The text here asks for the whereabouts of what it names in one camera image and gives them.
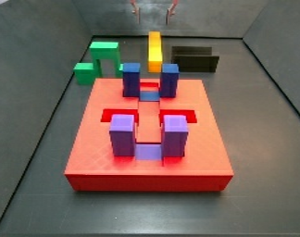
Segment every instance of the red block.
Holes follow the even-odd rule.
[[[142,80],[142,82],[158,82],[158,80]],[[97,79],[91,90],[64,170],[73,189],[77,191],[220,191],[234,173],[202,82],[178,80],[175,98],[159,100],[160,111],[188,109],[194,111],[196,117],[196,122],[188,123],[184,156],[163,157],[160,161],[113,157],[108,123],[96,121],[101,118],[104,108],[138,109],[138,99],[127,101],[127,98],[117,95],[108,96],[105,88],[112,88],[113,92],[121,95],[120,80]]]

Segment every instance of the block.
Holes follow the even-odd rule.
[[[158,92],[158,82],[140,82],[140,91]]]
[[[163,123],[163,117],[166,115],[182,115],[186,117],[187,123],[196,123],[195,112],[192,109],[160,109],[159,123]]]
[[[211,47],[172,46],[171,62],[182,72],[215,72],[218,60]]]
[[[163,64],[159,75],[159,97],[175,97],[176,81],[178,81],[176,64]]]
[[[143,82],[158,82],[158,79],[142,79]],[[187,124],[184,156],[163,157],[162,160],[136,160],[134,156],[112,154],[108,123],[97,121],[103,109],[112,107],[108,105],[117,105],[120,108],[135,106],[135,98],[116,97],[121,89],[123,83],[116,79],[99,79],[92,86],[64,169],[64,176],[72,188],[76,191],[123,192],[223,190],[234,172],[200,80],[178,80],[176,98],[159,99],[159,107],[164,109],[191,107],[196,116],[196,123]],[[146,110],[146,107],[142,111],[147,116],[151,115],[151,110]]]
[[[100,69],[100,60],[109,59],[113,63],[115,76],[121,78],[120,71],[120,51],[117,42],[92,42],[89,45],[92,64]]]
[[[109,131],[132,131],[134,116],[132,115],[112,115],[109,122]]]
[[[112,115],[121,114],[121,115],[132,115],[134,122],[139,122],[139,114],[138,109],[128,109],[128,108],[104,108],[103,115],[100,118],[100,122],[111,122]]]
[[[160,143],[158,102],[139,101],[138,112],[136,143]]]
[[[160,144],[136,144],[135,145],[136,160],[160,160]]]
[[[160,72],[162,65],[162,49],[160,49],[160,33],[158,31],[148,32],[148,72]]]
[[[176,157],[184,155],[188,127],[184,116],[166,115],[162,125],[162,155]]]
[[[140,63],[123,64],[123,97],[140,96]]]
[[[92,63],[76,63],[75,68],[76,83],[80,85],[92,85],[95,78],[100,76],[99,70],[92,66]]]
[[[143,102],[158,102],[159,94],[158,92],[140,92],[140,101]]]
[[[112,115],[108,135],[113,156],[134,156],[135,131],[132,115]]]

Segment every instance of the green block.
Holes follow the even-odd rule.
[[[73,68],[76,83],[80,85],[92,85],[95,78],[99,77],[92,63],[77,63]]]
[[[117,78],[121,78],[123,77],[123,68],[124,68],[124,64],[120,63],[120,66],[119,66],[119,70],[116,71],[116,77]]]
[[[91,51],[107,51],[119,49],[117,42],[92,42],[89,45]]]
[[[92,63],[76,63],[73,72],[76,74],[91,74],[93,71],[93,64]]]

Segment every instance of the purple block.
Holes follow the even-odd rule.
[[[132,131],[134,116],[132,115],[112,115],[109,122],[109,131]]]
[[[188,135],[184,116],[167,115],[162,126],[162,156],[183,156]]]
[[[188,132],[186,116],[183,115],[166,115],[163,117],[164,131],[184,131]]]
[[[134,156],[135,132],[132,115],[112,115],[108,128],[108,136],[111,140],[113,155]]]
[[[139,160],[160,160],[160,144],[136,144],[135,159]]]

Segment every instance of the purple pillar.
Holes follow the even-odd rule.
[[[175,97],[178,74],[176,64],[162,64],[159,75],[159,97]]]
[[[162,156],[183,156],[188,135],[188,127],[184,116],[166,115],[162,126]]]
[[[140,63],[123,64],[124,97],[140,96]]]
[[[135,155],[134,116],[112,115],[108,135],[115,156]]]

